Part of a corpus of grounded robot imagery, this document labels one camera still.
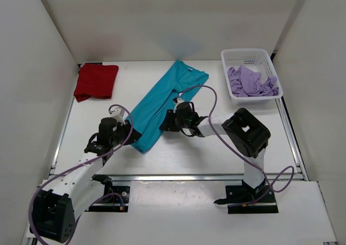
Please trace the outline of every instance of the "plastic basket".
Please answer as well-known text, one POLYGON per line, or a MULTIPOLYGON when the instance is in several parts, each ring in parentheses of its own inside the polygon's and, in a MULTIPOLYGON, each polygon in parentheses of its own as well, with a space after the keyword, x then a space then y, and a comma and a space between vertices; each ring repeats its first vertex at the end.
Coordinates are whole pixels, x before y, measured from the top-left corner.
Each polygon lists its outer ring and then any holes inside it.
POLYGON ((275 87, 279 87, 277 96, 258 96, 258 97, 237 97, 234 96, 228 80, 227 71, 231 68, 238 68, 241 65, 251 69, 254 72, 261 72, 261 81, 264 83, 269 76, 276 76, 276 71, 268 52, 264 49, 225 49, 221 52, 223 70, 225 73, 226 83, 232 103, 259 103, 267 102, 273 99, 281 98, 283 95, 279 79, 275 87))

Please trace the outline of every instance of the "purple cloth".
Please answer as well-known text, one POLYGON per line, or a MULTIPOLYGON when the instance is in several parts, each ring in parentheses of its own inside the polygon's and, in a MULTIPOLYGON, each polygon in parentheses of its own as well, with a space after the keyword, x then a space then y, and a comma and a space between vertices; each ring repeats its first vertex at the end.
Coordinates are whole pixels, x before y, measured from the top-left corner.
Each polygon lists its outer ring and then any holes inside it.
POLYGON ((241 65, 237 70, 231 67, 228 72, 228 79, 232 93, 237 97, 249 96, 276 96, 279 88, 274 87, 277 81, 276 76, 270 76, 261 83, 261 72, 253 72, 241 65))

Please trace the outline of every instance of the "white wall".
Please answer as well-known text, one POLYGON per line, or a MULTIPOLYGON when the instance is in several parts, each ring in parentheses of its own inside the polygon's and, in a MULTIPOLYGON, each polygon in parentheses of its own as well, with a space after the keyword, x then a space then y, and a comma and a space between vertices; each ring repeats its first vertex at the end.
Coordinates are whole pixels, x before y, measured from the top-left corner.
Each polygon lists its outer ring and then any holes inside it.
POLYGON ((40 0, 0 0, 0 243, 18 245, 78 67, 40 0))
POLYGON ((46 0, 78 63, 271 53, 296 0, 46 0))
POLYGON ((346 1, 307 0, 274 65, 310 179, 346 244, 346 1))

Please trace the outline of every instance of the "purple cable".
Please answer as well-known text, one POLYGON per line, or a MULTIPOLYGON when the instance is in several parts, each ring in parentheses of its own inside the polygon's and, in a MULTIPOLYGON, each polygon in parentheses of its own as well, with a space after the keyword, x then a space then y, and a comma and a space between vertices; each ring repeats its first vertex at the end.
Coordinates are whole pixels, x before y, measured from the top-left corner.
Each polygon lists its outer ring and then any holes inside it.
POLYGON ((187 92, 187 91, 190 91, 191 89, 197 88, 197 87, 205 87, 205 88, 208 88, 208 89, 210 89, 210 90, 214 93, 214 95, 215 95, 214 105, 212 106, 212 108, 211 108, 211 110, 210 110, 210 113, 209 113, 209 115, 208 115, 208 121, 209 121, 210 127, 211 127, 211 129, 213 130, 213 132, 215 133, 215 135, 220 139, 220 141, 221 141, 223 144, 225 144, 225 146, 226 146, 227 148, 229 148, 229 149, 230 149, 234 154, 236 154, 241 160, 243 160, 245 163, 249 164, 250 166, 252 166, 252 167, 258 169, 258 170, 263 174, 264 179, 265 179, 266 183, 267 183, 268 186, 269 186, 269 189, 268 189, 266 192, 264 192, 264 194, 261 195, 259 198, 255 199, 255 200, 253 200, 253 201, 246 202, 246 203, 235 203, 235 204, 231 204, 231 205, 229 205, 229 206, 231 206, 231 207, 234 207, 234 206, 246 206, 246 205, 249 205, 249 204, 252 204, 252 203, 257 203, 257 202, 258 202, 260 199, 262 199, 270 190, 273 191, 274 193, 280 193, 280 192, 284 191, 284 190, 288 187, 288 185, 292 182, 292 180, 293 180, 293 177, 294 177, 294 167, 291 166, 291 165, 289 165, 288 167, 285 167, 285 168, 274 178, 273 182, 270 183, 270 182, 269 182, 269 179, 268 179, 268 177, 267 177, 267 174, 264 172, 264 170, 263 170, 262 168, 260 168, 259 166, 257 166, 256 164, 253 164, 253 163, 251 163, 250 161, 248 161, 245 157, 243 157, 241 154, 239 154, 234 148, 232 148, 232 147, 221 137, 221 135, 216 131, 216 129, 214 128, 213 124, 211 123, 211 115, 212 115, 212 113, 214 112, 215 107, 216 107, 216 103, 217 103, 217 94, 216 94, 216 91, 214 90, 214 88, 212 88, 212 87, 210 87, 210 86, 208 86, 208 85, 195 85, 195 86, 193 86, 193 87, 186 88, 184 91, 180 92, 179 94, 183 94, 183 93, 185 93, 185 92, 187 92), (286 184, 282 189, 280 189, 280 190, 275 190, 274 187, 273 187, 273 185, 274 185, 275 182, 279 179, 279 177, 282 176, 283 173, 284 173, 285 171, 287 171, 288 169, 292 169, 292 173, 291 173, 291 177, 290 177, 290 179, 288 180, 287 184, 286 184))
MULTIPOLYGON (((111 105, 111 106, 109 107, 108 111, 110 111, 110 109, 113 108, 113 107, 120 107, 120 108, 124 109, 124 110, 127 112, 127 114, 128 114, 129 117, 130 117, 130 120, 131 120, 131 129, 130 129, 130 132, 129 132, 129 134, 127 135, 126 139, 125 139, 117 148, 115 148, 115 149, 113 149, 113 150, 111 150, 111 151, 109 151, 109 152, 107 152, 107 153, 105 153, 105 154, 103 154, 103 155, 101 155, 101 156, 98 156, 98 157, 95 157, 95 158, 90 159, 90 160, 88 161, 88 164, 91 164, 92 162, 94 162, 94 161, 96 161, 96 160, 99 160, 100 158, 102 158, 102 157, 104 157, 104 156, 111 155, 111 154, 113 154, 114 152, 116 152, 117 150, 119 150, 122 146, 124 146, 124 144, 128 141, 128 139, 130 138, 130 136, 131 136, 131 134, 132 134, 132 131, 133 131, 133 129, 134 129, 134 127, 133 127, 134 119, 133 119, 133 117, 131 116, 131 113, 130 113, 124 106, 122 106, 122 105, 120 105, 120 104, 113 104, 113 105, 111 105)), ((49 245, 49 244, 46 243, 46 242, 41 238, 41 236, 39 235, 39 233, 37 232, 37 230, 36 230, 36 228, 35 228, 34 220, 32 219, 32 208, 33 208, 33 206, 34 206, 34 200, 35 200, 36 196, 38 195, 38 193, 39 193, 45 186, 47 186, 49 183, 51 183, 52 181, 54 181, 54 180, 57 179, 58 177, 65 176, 66 174, 68 174, 68 173, 70 173, 70 172, 72 172, 72 171, 74 171, 74 170, 76 170, 76 169, 78 169, 78 168, 80 168, 80 167, 82 167, 82 166, 84 166, 84 164, 78 164, 78 165, 76 165, 76 166, 74 166, 74 167, 72 167, 72 168, 69 168, 69 169, 65 170, 64 172, 62 172, 62 173, 60 173, 60 174, 58 174, 58 175, 55 175, 54 177, 52 177, 51 179, 49 179, 49 180, 47 180, 45 183, 43 183, 39 188, 37 188, 36 192, 35 192, 34 195, 32 196, 32 198, 31 198, 31 200, 30 200, 30 203, 29 203, 29 211, 28 211, 28 215, 29 215, 29 225, 30 225, 30 228, 31 228, 32 233, 34 234, 35 238, 36 238, 42 245, 49 245)), ((111 194, 107 194, 107 195, 105 195, 105 196, 102 196, 100 199, 96 200, 94 203, 98 202, 99 200, 105 199, 106 197, 108 197, 108 196, 110 196, 110 195, 111 195, 111 194)), ((123 203, 123 205, 124 205, 123 199, 121 198, 121 196, 119 196, 119 197, 120 197, 120 201, 121 201, 121 202, 123 203)), ((73 234, 72 234, 71 237, 67 240, 67 242, 66 242, 65 245, 68 245, 68 244, 70 243, 72 237, 73 237, 73 234)))

